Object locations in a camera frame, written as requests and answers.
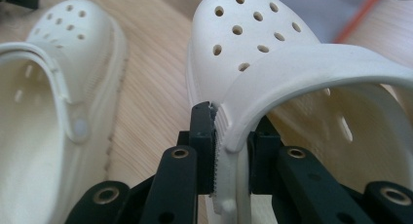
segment light wood surface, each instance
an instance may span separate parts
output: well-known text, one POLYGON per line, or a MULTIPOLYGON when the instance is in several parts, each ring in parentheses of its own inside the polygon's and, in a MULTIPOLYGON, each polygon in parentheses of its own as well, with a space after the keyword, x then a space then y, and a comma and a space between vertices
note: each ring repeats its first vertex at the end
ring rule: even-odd
MULTIPOLYGON (((37 11, 1 3, 0 43, 23 41, 37 19, 61 1, 64 0, 41 0, 41 9, 37 11)), ((130 56, 119 101, 108 179, 134 186, 156 172, 164 150, 175 145, 179 131, 189 129, 186 46, 191 19, 201 0, 92 1, 121 24, 129 40, 130 56)), ((369 47, 392 59, 397 60, 395 57, 400 55, 410 55, 411 59, 412 1, 404 7, 395 7, 396 4, 388 1, 378 5, 348 43, 369 47), (408 17, 395 20, 400 16, 408 17), (402 25, 405 30, 393 30, 400 28, 401 20, 407 20, 407 24, 402 25), (399 42, 392 38, 403 39, 404 44, 397 45, 399 42), (389 45, 395 48, 386 49, 389 45)), ((200 202, 199 223, 207 223, 204 202, 200 202)))

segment wood grain surface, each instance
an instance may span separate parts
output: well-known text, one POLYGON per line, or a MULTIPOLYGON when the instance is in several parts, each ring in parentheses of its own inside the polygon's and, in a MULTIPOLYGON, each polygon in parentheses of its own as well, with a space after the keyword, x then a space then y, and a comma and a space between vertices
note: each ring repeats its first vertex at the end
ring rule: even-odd
MULTIPOLYGON (((0 3, 0 43, 23 41, 37 19, 61 1, 41 0, 37 11, 0 3)), ((164 150, 175 145, 179 131, 189 129, 186 47, 201 0, 92 1, 120 23, 129 41, 108 179, 134 186, 156 172, 164 150)), ((413 65, 413 4, 399 3, 378 5, 347 42, 413 65)), ((207 223, 202 196, 199 223, 207 223)))

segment orange stripe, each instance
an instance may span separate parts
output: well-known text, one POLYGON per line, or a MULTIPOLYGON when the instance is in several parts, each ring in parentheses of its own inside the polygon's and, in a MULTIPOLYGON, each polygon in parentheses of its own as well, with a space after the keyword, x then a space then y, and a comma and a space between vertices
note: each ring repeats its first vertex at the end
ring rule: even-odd
POLYGON ((366 0, 361 6, 360 11, 356 16, 344 27, 343 31, 334 40, 334 43, 342 43, 349 35, 356 29, 361 20, 365 15, 371 10, 371 8, 376 4, 378 0, 366 0))

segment white shoe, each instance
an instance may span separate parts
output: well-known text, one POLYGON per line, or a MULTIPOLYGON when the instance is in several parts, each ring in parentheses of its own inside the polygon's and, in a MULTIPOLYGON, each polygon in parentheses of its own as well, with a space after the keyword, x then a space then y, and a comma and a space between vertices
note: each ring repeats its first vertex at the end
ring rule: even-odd
POLYGON ((248 193, 246 138, 264 115, 285 145, 307 147, 345 185, 413 187, 413 71, 360 47, 320 44, 278 0, 204 0, 187 84, 192 105, 217 107, 210 223, 274 223, 271 200, 248 193))
POLYGON ((126 57, 117 22, 86 0, 0 45, 1 223, 63 223, 104 179, 126 57))

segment white clog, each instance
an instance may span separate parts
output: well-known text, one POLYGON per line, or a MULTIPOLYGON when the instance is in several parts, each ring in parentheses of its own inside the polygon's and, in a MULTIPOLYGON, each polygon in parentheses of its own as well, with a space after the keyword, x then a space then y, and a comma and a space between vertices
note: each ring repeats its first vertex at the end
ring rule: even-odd
POLYGON ((127 42, 86 0, 0 45, 0 222, 63 223, 105 177, 127 42))
POLYGON ((274 223, 271 200, 248 194, 246 138, 264 115, 285 145, 307 147, 347 186, 413 187, 413 70, 360 47, 320 44, 278 0, 203 0, 187 85, 192 105, 217 108, 210 223, 274 223))

